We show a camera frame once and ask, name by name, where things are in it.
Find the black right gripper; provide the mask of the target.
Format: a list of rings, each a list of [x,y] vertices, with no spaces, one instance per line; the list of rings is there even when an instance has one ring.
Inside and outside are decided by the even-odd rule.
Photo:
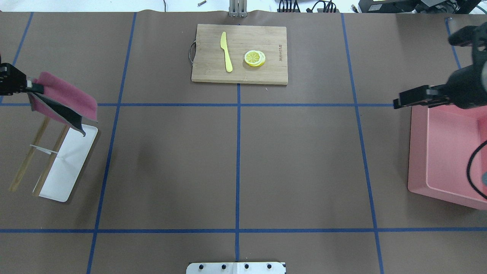
[[[455,71],[445,87],[423,85],[401,92],[399,98],[393,100],[393,108],[416,105],[433,108],[448,105],[449,101],[461,109],[484,107],[487,104],[486,66],[470,65]]]

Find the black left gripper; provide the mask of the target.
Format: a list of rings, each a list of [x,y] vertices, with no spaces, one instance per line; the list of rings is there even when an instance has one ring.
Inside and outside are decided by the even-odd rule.
[[[26,74],[14,67],[12,64],[3,63],[0,65],[0,95],[11,96],[19,92],[33,92],[44,94],[42,84],[33,83],[27,80]]]

